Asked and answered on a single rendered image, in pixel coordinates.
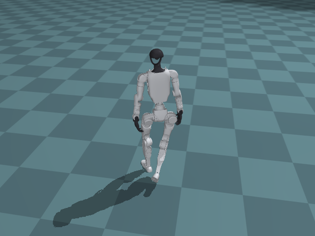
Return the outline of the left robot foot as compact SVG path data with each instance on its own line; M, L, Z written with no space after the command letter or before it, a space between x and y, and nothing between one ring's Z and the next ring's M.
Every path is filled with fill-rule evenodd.
M147 172L150 173L150 172L153 171L151 166L149 166L149 165L148 165L148 167L146 166L146 161L145 161L145 160L142 160L142 161L141 161L141 164L142 164L142 166L147 170Z

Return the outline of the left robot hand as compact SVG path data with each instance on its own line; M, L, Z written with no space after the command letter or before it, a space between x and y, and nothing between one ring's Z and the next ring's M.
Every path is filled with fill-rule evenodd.
M136 116L135 120L133 119L133 121L134 121L134 124L135 124L135 127L137 128L137 130L139 132L143 132L143 130L140 130L141 128L139 128L139 124L138 124L139 118L138 118L138 116Z

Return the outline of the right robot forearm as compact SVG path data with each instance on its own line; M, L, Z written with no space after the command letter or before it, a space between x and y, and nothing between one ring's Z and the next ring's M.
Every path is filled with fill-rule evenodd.
M176 106L177 106L177 112L179 113L180 110L183 110L181 91L180 91L180 96L175 97L175 101L176 101Z

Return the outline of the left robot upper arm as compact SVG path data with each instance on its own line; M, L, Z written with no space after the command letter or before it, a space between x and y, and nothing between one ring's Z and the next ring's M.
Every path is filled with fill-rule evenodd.
M141 73L137 77L137 96L138 96L138 101L143 100L143 92L144 92L144 86L145 82L147 81L148 78L148 73Z

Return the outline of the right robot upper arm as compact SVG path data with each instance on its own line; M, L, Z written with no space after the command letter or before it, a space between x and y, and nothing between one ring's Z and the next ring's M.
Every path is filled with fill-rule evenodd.
M175 70L169 70L170 72L170 77L172 78L172 86L173 86L173 96L177 97L180 96L180 91L179 91L179 79L178 79L178 73Z

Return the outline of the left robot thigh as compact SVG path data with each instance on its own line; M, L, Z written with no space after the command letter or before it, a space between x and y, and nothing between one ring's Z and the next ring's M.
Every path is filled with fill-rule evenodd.
M142 140L145 139L147 142L147 147L152 145L152 139L150 138L151 125L154 121L153 113L144 113L141 120L141 130L142 132Z

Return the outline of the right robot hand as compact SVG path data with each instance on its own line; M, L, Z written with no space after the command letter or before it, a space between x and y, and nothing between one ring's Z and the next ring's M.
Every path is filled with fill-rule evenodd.
M183 114L183 110L180 110L179 113L177 112L177 114L176 114L176 116L177 116L176 125L179 125L181 123L182 114Z

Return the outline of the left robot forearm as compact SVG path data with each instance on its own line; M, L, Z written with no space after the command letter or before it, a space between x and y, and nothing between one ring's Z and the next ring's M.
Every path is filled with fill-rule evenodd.
M140 114L140 107L141 107L141 103L138 102L138 96L135 94L134 95L134 109L133 109L133 115L132 118L135 120L135 117L138 116L139 118L139 114Z

